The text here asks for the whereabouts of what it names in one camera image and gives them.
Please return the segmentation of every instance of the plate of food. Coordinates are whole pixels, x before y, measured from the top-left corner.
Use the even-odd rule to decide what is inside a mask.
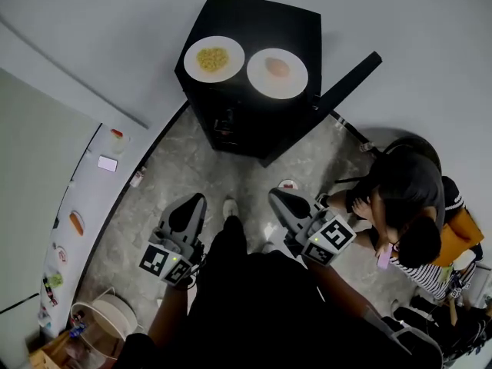
[[[296,55],[269,48],[255,53],[246,67],[249,82],[263,95],[285,100],[302,93],[308,85],[308,70]]]
[[[232,38],[215,35],[195,42],[184,55],[184,69],[197,81],[221,82],[244,64],[243,48]]]

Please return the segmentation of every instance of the black table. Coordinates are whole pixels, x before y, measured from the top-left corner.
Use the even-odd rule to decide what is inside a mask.
[[[212,35],[238,42],[244,49],[244,65],[226,81],[202,83],[188,75],[183,60],[190,46]],[[285,49],[303,61],[308,82],[298,96],[277,100],[251,85],[246,73],[248,61],[266,48]],[[254,156],[267,165],[311,130],[306,131],[307,126],[323,118],[318,111],[321,16],[263,0],[207,0],[184,44],[175,73],[211,146]]]

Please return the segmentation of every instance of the yellow food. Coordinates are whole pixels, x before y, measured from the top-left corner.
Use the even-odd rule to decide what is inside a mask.
[[[229,55],[224,48],[203,48],[197,53],[197,60],[202,70],[214,72],[229,62]]]
[[[291,72],[287,63],[279,58],[266,58],[264,60],[267,70],[276,77],[285,78]]]

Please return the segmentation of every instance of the small plate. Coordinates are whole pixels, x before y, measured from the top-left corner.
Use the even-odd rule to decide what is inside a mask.
[[[229,56],[228,63],[217,71],[208,72],[200,67],[197,54],[203,48],[223,48]],[[244,64],[243,48],[232,38],[214,35],[196,41],[184,55],[184,69],[197,81],[205,83],[222,82],[235,76]]]
[[[267,59],[282,60],[289,68],[288,75],[279,77],[267,69]],[[308,85],[308,70],[296,55],[284,49],[263,49],[248,62],[246,68],[250,83],[260,93],[280,100],[293,98]]]

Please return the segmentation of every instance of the marble floor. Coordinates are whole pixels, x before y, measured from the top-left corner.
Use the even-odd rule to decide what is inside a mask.
[[[91,301],[113,286],[148,329],[165,284],[138,270],[137,263],[142,243],[167,204],[193,192],[205,195],[208,209],[200,239],[208,250],[221,230],[224,198],[236,198],[248,250],[253,251],[266,238],[281,241],[280,225],[268,204],[271,188],[288,178],[313,196],[321,189],[348,188],[334,187],[334,180],[364,175],[374,161],[371,154],[359,150],[360,145],[343,125],[328,116],[277,161],[263,168],[255,159],[212,150],[193,111],[187,109],[152,153],[143,182],[138,188],[129,188],[121,201],[91,260],[78,301]],[[379,270],[372,253],[355,244],[335,260],[334,267],[381,314],[389,314],[393,299],[405,301],[413,291],[411,281],[402,273],[392,267]],[[194,291],[189,294],[191,302]]]

